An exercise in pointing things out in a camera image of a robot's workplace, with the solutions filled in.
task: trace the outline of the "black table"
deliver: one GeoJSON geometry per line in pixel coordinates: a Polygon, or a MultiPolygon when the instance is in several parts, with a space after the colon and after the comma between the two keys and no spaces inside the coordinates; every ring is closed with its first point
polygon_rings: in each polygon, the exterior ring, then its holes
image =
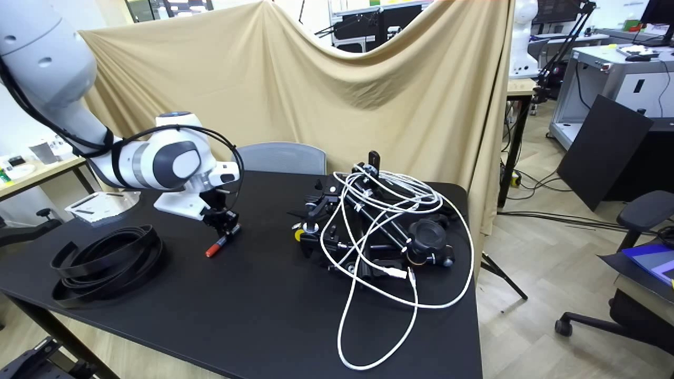
{"type": "MultiPolygon", "coordinates": [[[[306,259],[291,225],[317,178],[247,176],[236,211],[243,233],[215,259],[204,259],[217,239],[202,223],[152,208],[159,194],[144,194],[123,220],[91,227],[71,221],[36,241],[23,256],[0,264],[0,290],[44,327],[71,351],[100,362],[46,309],[133,339],[232,378],[357,378],[342,367],[336,348],[337,323],[349,280],[327,274],[306,259]],[[87,309],[60,309],[52,300],[57,283],[52,259],[68,241],[94,243],[121,225],[154,225],[170,247],[171,262],[152,283],[116,304],[87,309]]],[[[465,213],[465,192],[436,185],[465,213]]],[[[421,302],[452,298],[469,274],[469,249],[458,249],[452,274],[419,274],[421,302]]],[[[412,319],[372,290],[358,290],[345,327],[345,354],[372,362],[398,341],[412,319]]],[[[419,311],[409,341],[398,354],[367,372],[370,378],[483,378],[474,284],[463,302],[444,311],[419,311]]]]}

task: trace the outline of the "monitor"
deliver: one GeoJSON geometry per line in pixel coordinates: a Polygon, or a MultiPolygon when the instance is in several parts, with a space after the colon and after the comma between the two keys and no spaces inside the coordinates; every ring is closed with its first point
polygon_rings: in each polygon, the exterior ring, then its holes
{"type": "Polygon", "coordinates": [[[666,35],[662,39],[663,47],[673,44],[673,32],[674,32],[674,0],[649,0],[640,23],[662,23],[670,25],[666,35]]]}
{"type": "Polygon", "coordinates": [[[398,32],[402,32],[419,13],[424,10],[421,5],[397,5],[397,6],[372,6],[358,13],[342,14],[342,21],[336,23],[336,39],[351,41],[351,39],[367,39],[360,47],[358,42],[353,44],[336,44],[342,51],[353,53],[367,53],[383,42],[393,41],[398,32]]]}
{"type": "Polygon", "coordinates": [[[532,23],[571,23],[577,19],[582,0],[539,0],[539,13],[532,23]]]}

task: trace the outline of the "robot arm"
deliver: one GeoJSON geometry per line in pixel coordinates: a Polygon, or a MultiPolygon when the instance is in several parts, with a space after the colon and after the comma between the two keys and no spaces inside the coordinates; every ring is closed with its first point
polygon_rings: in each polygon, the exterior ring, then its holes
{"type": "Polygon", "coordinates": [[[15,101],[88,158],[97,178],[123,189],[166,192],[156,208],[204,220],[200,194],[238,181],[238,164],[217,163],[195,114],[164,114],[147,142],[115,138],[84,106],[97,67],[84,41],[44,2],[8,0],[0,13],[0,73],[15,101]]]}

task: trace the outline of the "metal stand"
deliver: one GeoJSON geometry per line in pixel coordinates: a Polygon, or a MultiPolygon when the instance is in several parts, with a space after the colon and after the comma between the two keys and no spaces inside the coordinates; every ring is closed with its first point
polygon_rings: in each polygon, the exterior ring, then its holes
{"type": "Polygon", "coordinates": [[[513,173],[514,173],[514,167],[519,163],[519,152],[521,152],[522,136],[525,136],[525,125],[527,125],[527,116],[529,116],[529,109],[532,109],[532,96],[509,98],[509,101],[519,101],[521,109],[519,109],[519,118],[514,122],[513,144],[510,144],[510,152],[509,152],[505,168],[504,168],[504,178],[501,178],[500,202],[498,202],[500,208],[504,208],[505,200],[509,200],[513,173]]]}
{"type": "Polygon", "coordinates": [[[121,379],[100,360],[76,336],[73,336],[52,311],[26,304],[17,298],[8,298],[23,313],[27,313],[34,323],[38,323],[52,337],[56,337],[71,354],[74,354],[80,362],[91,367],[102,379],[121,379]]]}
{"type": "Polygon", "coordinates": [[[490,256],[483,256],[483,264],[481,265],[488,272],[492,272],[492,274],[500,277],[501,280],[505,280],[525,302],[529,300],[529,296],[490,256]]]}

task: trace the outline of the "screwdriver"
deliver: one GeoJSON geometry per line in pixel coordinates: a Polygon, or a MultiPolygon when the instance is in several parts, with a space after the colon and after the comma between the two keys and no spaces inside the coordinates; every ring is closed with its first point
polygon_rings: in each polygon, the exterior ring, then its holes
{"type": "Polygon", "coordinates": [[[215,257],[219,252],[219,249],[226,247],[226,243],[228,243],[228,237],[217,239],[215,245],[208,247],[207,257],[208,259],[215,257]]]}

